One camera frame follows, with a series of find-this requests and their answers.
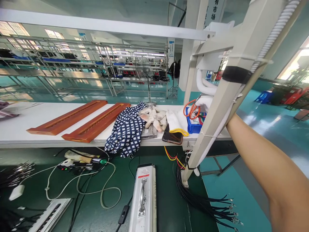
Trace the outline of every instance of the wooden comb rack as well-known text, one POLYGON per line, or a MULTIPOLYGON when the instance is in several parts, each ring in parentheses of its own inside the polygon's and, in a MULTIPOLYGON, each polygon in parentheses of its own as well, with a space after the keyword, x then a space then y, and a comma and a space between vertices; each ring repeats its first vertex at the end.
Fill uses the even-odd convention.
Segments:
POLYGON ((108 110, 99 114, 85 125, 79 127, 70 134, 64 134, 62 138, 68 141, 90 143, 102 131, 104 131, 117 116, 126 108, 130 107, 129 103, 116 103, 108 110))
POLYGON ((107 101, 93 100, 85 105, 82 105, 81 107, 76 108, 75 110, 44 123, 43 125, 36 128, 30 128, 27 131, 31 134, 57 135, 106 104, 107 101))

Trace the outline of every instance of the ceiling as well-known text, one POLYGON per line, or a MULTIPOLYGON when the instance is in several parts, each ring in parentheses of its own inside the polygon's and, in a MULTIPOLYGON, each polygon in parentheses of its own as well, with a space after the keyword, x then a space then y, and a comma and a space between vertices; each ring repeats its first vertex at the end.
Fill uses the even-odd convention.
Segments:
MULTIPOLYGON (((41 13, 71 15, 97 19, 117 20, 145 24, 177 26, 183 14, 168 2, 185 9, 187 0, 2 0, 4 8, 41 13)), ((250 0, 226 0, 222 22, 243 21, 250 0)), ((92 31, 94 41, 106 41, 149 46, 165 46, 166 38, 92 31)), ((182 51, 183 40, 176 39, 175 51, 182 51)))

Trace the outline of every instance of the white table top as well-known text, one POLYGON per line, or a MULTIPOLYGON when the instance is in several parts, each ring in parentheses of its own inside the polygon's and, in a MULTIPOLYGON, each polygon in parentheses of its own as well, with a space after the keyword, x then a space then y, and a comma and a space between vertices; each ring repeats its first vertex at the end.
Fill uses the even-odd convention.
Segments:
MULTIPOLYGON (((98 109, 94 113, 80 120, 73 126, 64 130, 56 136, 51 135, 35 135, 30 134, 26 130, 38 127, 56 117, 59 117, 83 103, 34 103, 34 102, 18 102, 5 108, 12 113, 20 115, 0 121, 0 148, 46 148, 46 147, 102 147, 107 138, 111 135, 114 122, 99 134, 91 143, 80 143, 66 141, 61 136, 71 133, 92 118, 96 117, 103 111, 107 110, 113 104, 107 104, 98 109)), ((161 110, 180 110, 183 106, 176 105, 158 105, 161 110)), ((171 143, 162 141, 163 133, 157 133, 156 138, 142 140, 142 146, 172 146, 171 143)), ((183 138, 183 144, 193 145, 196 142, 198 134, 190 134, 183 138)), ((226 128, 217 138, 218 140, 231 140, 226 128)))

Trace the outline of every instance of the sign board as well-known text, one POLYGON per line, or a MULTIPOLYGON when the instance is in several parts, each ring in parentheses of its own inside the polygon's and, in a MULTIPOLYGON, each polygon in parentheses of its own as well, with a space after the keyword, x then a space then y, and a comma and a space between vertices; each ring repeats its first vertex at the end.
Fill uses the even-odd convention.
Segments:
POLYGON ((174 62, 175 38, 168 38, 168 66, 174 62))
POLYGON ((79 33, 81 40, 87 41, 86 33, 79 33))
POLYGON ((168 39, 168 57, 174 57, 175 39, 168 39))
POLYGON ((207 27, 210 22, 220 22, 224 13, 225 0, 209 0, 208 7, 204 22, 204 28, 207 27))

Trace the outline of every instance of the blue patterned cloth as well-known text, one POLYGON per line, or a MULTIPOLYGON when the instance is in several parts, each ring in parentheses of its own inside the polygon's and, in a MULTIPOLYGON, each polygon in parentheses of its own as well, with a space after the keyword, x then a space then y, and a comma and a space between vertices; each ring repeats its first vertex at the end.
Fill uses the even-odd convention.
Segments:
POLYGON ((146 124, 138 113, 146 107, 141 101, 137 106, 127 107, 118 115, 112 134, 105 143, 106 152, 116 154, 121 151, 121 157, 133 157, 140 147, 142 130, 146 124))

